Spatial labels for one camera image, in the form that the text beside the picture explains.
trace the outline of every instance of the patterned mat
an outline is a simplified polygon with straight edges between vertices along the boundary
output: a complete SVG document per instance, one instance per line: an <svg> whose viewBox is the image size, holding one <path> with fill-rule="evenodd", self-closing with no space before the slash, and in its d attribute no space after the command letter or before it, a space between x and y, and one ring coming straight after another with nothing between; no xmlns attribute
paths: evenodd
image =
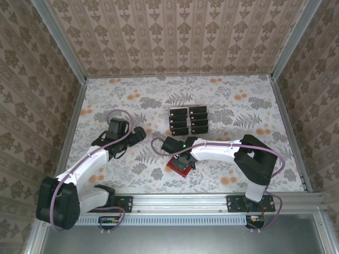
<svg viewBox="0 0 339 254"><path fill-rule="evenodd" d="M130 112L147 136L121 159L112 159L95 172L86 187L100 183L126 194L244 192L248 180L235 163L201 161L196 170L183 178L166 167L169 157L156 155L150 147L152 138L166 138L170 134L170 107L206 105L209 133L199 137L236 140L245 134L256 136L287 162L285 170L272 179L269 190L303 191L267 75L89 79L87 85L68 167L107 130L106 116L112 109ZM128 118L118 113L114 116Z"/></svg>

